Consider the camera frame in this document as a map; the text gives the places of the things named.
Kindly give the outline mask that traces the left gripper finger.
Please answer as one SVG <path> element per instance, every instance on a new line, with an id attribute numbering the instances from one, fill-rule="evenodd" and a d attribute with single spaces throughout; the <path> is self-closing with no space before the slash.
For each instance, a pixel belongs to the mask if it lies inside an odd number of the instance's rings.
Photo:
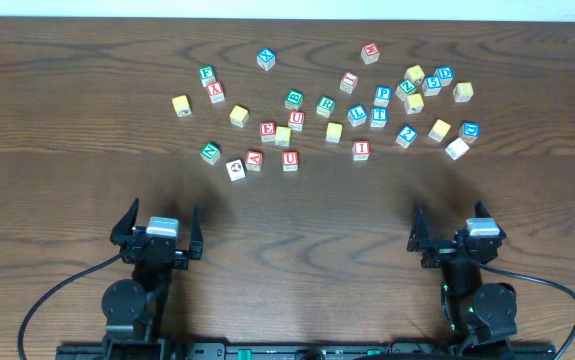
<path id="1" fill-rule="evenodd" d="M 200 228 L 200 210 L 194 208 L 189 242 L 189 257 L 191 260 L 200 260 L 202 258 L 203 246 L 204 240 Z"/>
<path id="2" fill-rule="evenodd" d="M 110 242 L 114 245 L 125 245 L 133 238 L 134 227 L 138 215 L 139 199 L 135 198 L 128 211 L 112 228 Z"/>

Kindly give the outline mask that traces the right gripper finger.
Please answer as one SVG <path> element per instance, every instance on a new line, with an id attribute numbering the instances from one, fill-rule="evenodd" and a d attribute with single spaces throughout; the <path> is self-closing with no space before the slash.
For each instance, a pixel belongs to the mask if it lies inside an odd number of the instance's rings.
<path id="1" fill-rule="evenodd" d="M 475 204 L 475 218 L 493 218 L 488 210 L 486 209 L 485 205 L 483 204 L 482 201 L 478 201 Z M 500 234 L 498 235 L 498 237 L 501 238 L 505 238 L 506 237 L 506 233 L 504 232 L 504 230 L 500 227 Z"/>
<path id="2" fill-rule="evenodd" d="M 422 252 L 430 242 L 428 227 L 423 210 L 420 206 L 414 208 L 412 228 L 407 244 L 408 252 Z"/>

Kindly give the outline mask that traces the green N block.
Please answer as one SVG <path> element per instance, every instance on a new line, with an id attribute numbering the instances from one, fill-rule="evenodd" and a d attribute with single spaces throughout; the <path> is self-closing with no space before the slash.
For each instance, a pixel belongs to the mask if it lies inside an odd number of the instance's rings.
<path id="1" fill-rule="evenodd" d="M 218 145 L 208 142 L 201 149 L 200 156 L 206 163 L 214 165 L 220 159 L 221 151 Z"/>

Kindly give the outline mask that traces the red E block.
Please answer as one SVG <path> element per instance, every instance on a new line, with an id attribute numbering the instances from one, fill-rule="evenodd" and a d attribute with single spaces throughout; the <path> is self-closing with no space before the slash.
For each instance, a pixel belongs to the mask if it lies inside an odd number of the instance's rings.
<path id="1" fill-rule="evenodd" d="M 260 123 L 260 138 L 263 143 L 274 142 L 276 136 L 276 124 L 274 122 Z"/>

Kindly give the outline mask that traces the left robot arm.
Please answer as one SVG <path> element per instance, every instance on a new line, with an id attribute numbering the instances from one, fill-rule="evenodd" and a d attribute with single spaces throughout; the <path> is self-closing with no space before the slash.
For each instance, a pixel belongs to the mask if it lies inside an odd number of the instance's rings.
<path id="1" fill-rule="evenodd" d="M 120 247 L 118 258 L 134 269 L 129 279 L 110 285 L 101 301 L 106 317 L 104 360 L 166 360 L 182 355 L 172 340 L 160 336 L 160 327 L 172 273 L 202 258 L 199 210 L 193 210 L 189 248 L 182 250 L 176 247 L 179 220 L 152 217 L 146 226 L 138 226 L 138 208 L 139 201 L 134 200 L 110 234 L 111 243 Z"/>

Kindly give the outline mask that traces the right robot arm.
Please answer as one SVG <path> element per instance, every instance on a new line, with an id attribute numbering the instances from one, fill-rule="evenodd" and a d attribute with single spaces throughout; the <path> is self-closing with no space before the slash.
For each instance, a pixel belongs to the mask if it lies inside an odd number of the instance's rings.
<path id="1" fill-rule="evenodd" d="M 514 288 L 504 283 L 485 284 L 481 275 L 481 268 L 498 256 L 505 238 L 506 233 L 482 202 L 475 204 L 475 216 L 450 240 L 433 240 L 423 210 L 419 206 L 414 209 L 407 250 L 422 255 L 423 268 L 441 270 L 442 308 L 453 326 L 450 347 L 457 355 L 506 341 L 517 333 Z"/>

